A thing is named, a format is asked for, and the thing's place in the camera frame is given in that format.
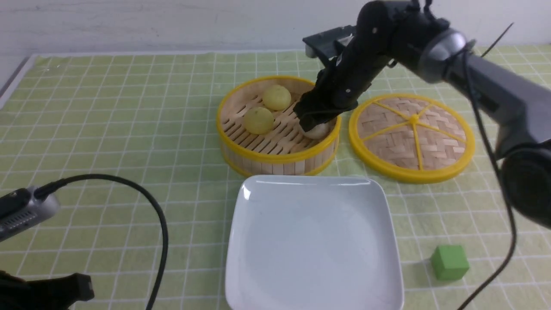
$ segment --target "cutting mat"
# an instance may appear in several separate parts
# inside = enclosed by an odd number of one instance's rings
[[[255,77],[314,79],[320,65],[303,54],[34,56],[0,100],[1,191],[89,172],[143,184],[169,221],[157,309],[228,309],[224,260],[243,177],[220,155],[215,111],[224,94]],[[503,46],[488,59],[551,85],[551,46]],[[466,99],[402,67],[385,69],[362,99],[390,92],[440,100],[474,127]],[[486,121],[495,136],[496,126]],[[479,136],[463,174],[409,185],[364,166],[346,130],[345,122],[337,159],[322,175],[367,176],[384,188],[402,262],[404,309],[455,309],[499,265],[510,239]],[[74,184],[58,197],[63,207],[54,218],[0,244],[1,268],[25,279],[91,275],[96,298],[76,309],[143,308],[160,257],[153,209],[132,190],[103,181]],[[521,217],[518,225],[515,258],[471,309],[550,308],[551,234]],[[471,264],[458,282],[438,282],[427,262],[447,243],[462,244]]]

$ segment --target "black cord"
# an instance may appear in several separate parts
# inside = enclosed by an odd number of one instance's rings
[[[481,57],[486,56],[486,54],[488,54],[494,48],[494,46],[501,40],[501,38],[503,38],[507,31],[509,31],[509,29],[513,27],[513,25],[514,23],[511,23],[507,28],[505,28],[505,30],[498,36],[498,38],[490,45],[490,47],[484,53],[482,53]]]
[[[161,207],[159,206],[159,203],[156,201],[153,195],[150,194],[145,188],[141,187],[139,184],[134,183],[125,178],[117,177],[114,175],[108,175],[108,174],[81,174],[81,175],[75,175],[74,177],[61,179],[59,181],[48,183],[36,189],[36,191],[34,192],[34,196],[39,200],[44,200],[50,194],[53,194],[56,190],[66,186],[67,184],[78,182],[78,181],[85,181],[85,180],[107,180],[107,181],[112,181],[112,182],[130,186],[131,188],[139,191],[142,195],[145,196],[145,198],[149,201],[149,203],[151,203],[151,205],[155,209],[157,216],[159,216],[159,222],[161,224],[161,234],[163,238],[163,248],[161,250],[159,271],[157,271],[157,277],[155,279],[155,283],[153,284],[153,289],[151,290],[149,301],[147,303],[147,306],[145,307],[145,310],[152,310],[153,304],[155,303],[155,299],[157,298],[157,294],[159,293],[161,280],[163,279],[163,273],[166,267],[166,257],[168,256],[169,233],[168,233],[168,228],[166,226],[166,218],[163,213],[163,210],[161,209]]]
[[[463,59],[462,59],[462,61],[463,61],[463,74],[465,76],[465,81],[467,83],[468,99],[471,101],[471,104],[473,106],[474,117],[476,119],[478,129],[480,131],[480,135],[482,137],[482,142],[484,143],[484,148],[486,149],[486,152],[488,153],[488,157],[490,157],[491,166],[494,169],[494,173],[495,173],[495,175],[498,179],[499,186],[501,188],[501,194],[503,195],[503,199],[505,201],[505,208],[507,210],[507,215],[509,217],[509,222],[511,224],[511,245],[509,246],[509,251],[507,253],[507,256],[505,257],[505,259],[503,260],[501,265],[496,269],[496,271],[492,275],[490,275],[488,277],[488,279],[486,279],[486,281],[484,281],[476,290],[474,290],[474,292],[469,297],[467,297],[467,299],[461,304],[461,306],[458,308],[458,310],[465,309],[468,306],[468,304],[471,301],[473,301],[473,299],[483,289],[485,289],[492,281],[494,281],[494,279],[496,277],[498,277],[498,275],[505,269],[505,267],[507,266],[507,264],[511,260],[511,258],[513,256],[513,253],[515,252],[515,247],[516,247],[516,242],[517,242],[517,229],[516,229],[516,224],[515,224],[515,216],[513,214],[513,209],[512,209],[511,204],[508,202],[507,197],[504,195],[504,191],[503,191],[504,187],[501,183],[501,178],[500,178],[501,172],[500,172],[500,169],[498,167],[498,161],[496,160],[495,154],[492,151],[490,141],[488,140],[488,135],[486,134],[486,129],[484,129],[484,123],[482,121],[482,117],[480,116],[480,111],[479,111],[479,107],[478,107],[477,96],[475,94],[473,83],[472,83],[472,80],[471,80],[471,73],[470,73],[469,68],[468,68],[468,60],[469,60],[469,57],[471,56],[471,52],[466,50],[465,52],[463,52],[462,56],[463,56]]]

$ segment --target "green block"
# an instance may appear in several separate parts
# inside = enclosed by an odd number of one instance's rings
[[[430,258],[436,278],[440,281],[461,279],[469,270],[469,262],[460,245],[439,245]]]

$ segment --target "yellow bun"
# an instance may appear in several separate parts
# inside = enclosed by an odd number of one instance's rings
[[[245,129],[253,135],[263,135],[270,132],[274,127],[274,116],[272,112],[266,108],[252,108],[247,111],[243,117]]]
[[[262,94],[262,103],[274,111],[283,111],[291,105],[291,93],[281,85],[272,85]]]

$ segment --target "square plate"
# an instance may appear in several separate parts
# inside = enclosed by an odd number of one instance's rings
[[[402,272],[381,186],[346,177],[246,179],[225,285],[234,310],[400,310]]]

